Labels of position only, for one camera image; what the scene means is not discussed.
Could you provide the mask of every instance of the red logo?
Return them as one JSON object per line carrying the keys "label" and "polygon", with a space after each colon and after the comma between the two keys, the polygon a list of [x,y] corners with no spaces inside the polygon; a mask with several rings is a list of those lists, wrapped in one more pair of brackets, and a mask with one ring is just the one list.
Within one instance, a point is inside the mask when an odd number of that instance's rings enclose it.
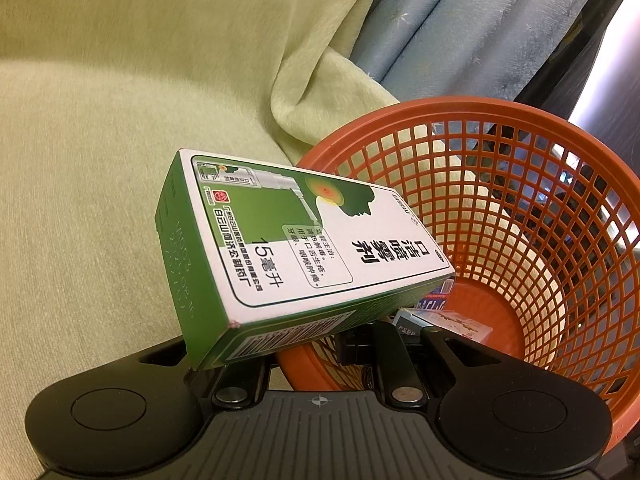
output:
{"label": "red logo", "polygon": [[231,202],[231,199],[229,198],[229,195],[226,191],[214,191],[213,199],[216,202]]}

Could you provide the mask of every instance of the basket bottom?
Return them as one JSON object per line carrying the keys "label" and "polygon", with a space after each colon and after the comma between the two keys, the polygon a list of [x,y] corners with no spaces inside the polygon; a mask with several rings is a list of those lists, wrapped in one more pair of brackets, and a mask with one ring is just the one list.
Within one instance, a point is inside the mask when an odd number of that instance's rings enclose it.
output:
{"label": "basket bottom", "polygon": [[486,345],[524,359],[524,333],[511,305],[489,285],[457,278],[444,310],[457,312],[493,328]]}

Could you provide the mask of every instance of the circular cap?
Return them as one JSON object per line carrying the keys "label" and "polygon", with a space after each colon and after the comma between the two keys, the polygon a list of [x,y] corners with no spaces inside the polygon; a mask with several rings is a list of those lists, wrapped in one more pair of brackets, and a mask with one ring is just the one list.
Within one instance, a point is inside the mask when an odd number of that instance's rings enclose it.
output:
{"label": "circular cap", "polygon": [[391,393],[398,402],[418,402],[422,398],[422,392],[413,386],[401,386]]}
{"label": "circular cap", "polygon": [[88,392],[71,407],[71,415],[78,424],[97,431],[126,428],[140,420],[145,411],[144,397],[121,388]]}
{"label": "circular cap", "polygon": [[227,404],[237,404],[246,399],[246,390],[238,386],[228,386],[216,392],[216,399]]}
{"label": "circular cap", "polygon": [[553,395],[535,390],[515,390],[497,397],[494,416],[507,428],[523,433],[554,430],[566,418],[564,404]]}

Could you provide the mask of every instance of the basket rim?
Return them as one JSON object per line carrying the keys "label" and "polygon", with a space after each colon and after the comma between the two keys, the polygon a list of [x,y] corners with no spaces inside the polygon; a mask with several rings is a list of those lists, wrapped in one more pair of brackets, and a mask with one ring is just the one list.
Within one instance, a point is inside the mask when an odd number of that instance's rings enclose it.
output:
{"label": "basket rim", "polygon": [[[567,152],[594,153],[590,160],[594,170],[608,179],[612,187],[625,203],[633,218],[640,218],[640,178],[622,161],[622,159],[600,140],[588,134],[578,126],[553,114],[533,108],[529,105],[495,98],[476,96],[443,96],[421,98],[393,104],[372,111],[338,128],[307,152],[297,166],[305,169],[333,173],[344,160],[339,154],[357,152],[368,144],[389,134],[409,128],[416,124],[432,122],[430,116],[457,114],[459,119],[478,121],[482,116],[487,122],[497,123],[495,117],[513,118],[521,124],[529,124],[540,133],[546,130],[549,140],[561,143],[564,156]],[[630,382],[624,393],[616,399],[612,410],[613,432],[607,446],[609,450],[620,441],[638,421],[640,414],[640,371]]]}

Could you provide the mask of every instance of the silver screw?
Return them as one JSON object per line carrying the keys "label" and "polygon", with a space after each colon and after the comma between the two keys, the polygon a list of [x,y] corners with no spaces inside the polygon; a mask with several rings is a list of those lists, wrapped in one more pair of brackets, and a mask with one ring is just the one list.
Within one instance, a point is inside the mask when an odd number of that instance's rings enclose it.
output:
{"label": "silver screw", "polygon": [[216,392],[216,399],[225,404],[238,404],[246,399],[246,391],[238,386],[228,386]]}
{"label": "silver screw", "polygon": [[418,402],[422,392],[413,386],[400,386],[392,391],[391,396],[398,402]]}

